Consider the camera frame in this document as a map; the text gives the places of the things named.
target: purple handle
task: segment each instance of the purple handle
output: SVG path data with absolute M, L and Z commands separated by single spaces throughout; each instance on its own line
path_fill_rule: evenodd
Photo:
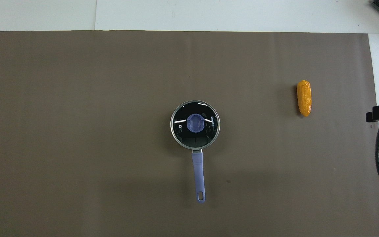
M 203 174 L 203 152 L 192 153 L 192 164 L 194 165 L 195 196 L 199 203 L 206 201 Z

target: handle hole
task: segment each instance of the handle hole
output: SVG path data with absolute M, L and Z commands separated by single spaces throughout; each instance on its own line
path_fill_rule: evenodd
M 203 192 L 198 192 L 198 199 L 202 201 L 204 199 Z

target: brown paper backdrop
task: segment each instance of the brown paper backdrop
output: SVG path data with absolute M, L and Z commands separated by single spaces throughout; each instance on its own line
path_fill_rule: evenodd
M 222 122 L 205 204 L 192 99 Z M 373 105 L 364 34 L 0 32 L 0 236 L 379 236 Z

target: yellow corn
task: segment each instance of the yellow corn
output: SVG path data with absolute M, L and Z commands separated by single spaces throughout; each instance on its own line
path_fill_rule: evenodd
M 296 87 L 298 93 L 298 106 L 299 111 L 305 117 L 311 113 L 311 84 L 308 81 L 300 81 Z

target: corn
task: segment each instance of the corn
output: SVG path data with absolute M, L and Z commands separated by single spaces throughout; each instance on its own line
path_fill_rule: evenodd
M 299 111 L 305 117 L 311 113 L 311 84 L 308 81 L 300 81 L 296 87 L 298 93 Z

